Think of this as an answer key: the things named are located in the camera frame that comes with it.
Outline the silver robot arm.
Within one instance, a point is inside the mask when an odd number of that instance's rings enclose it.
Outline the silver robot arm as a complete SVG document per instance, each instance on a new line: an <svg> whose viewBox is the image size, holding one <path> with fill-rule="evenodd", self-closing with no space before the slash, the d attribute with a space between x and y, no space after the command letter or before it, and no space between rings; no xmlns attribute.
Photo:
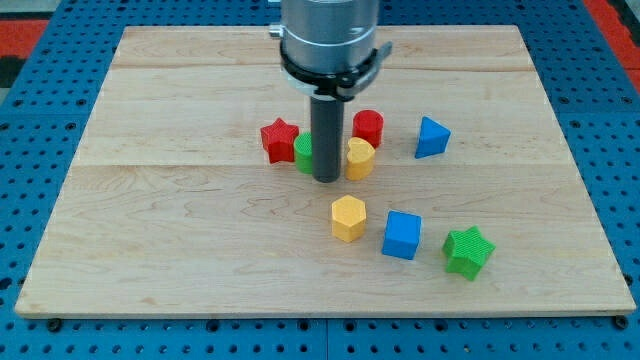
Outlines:
<svg viewBox="0 0 640 360"><path fill-rule="evenodd" d="M290 86L321 101L349 102L376 79L393 45L375 46L376 0L282 0L281 70Z"/></svg>

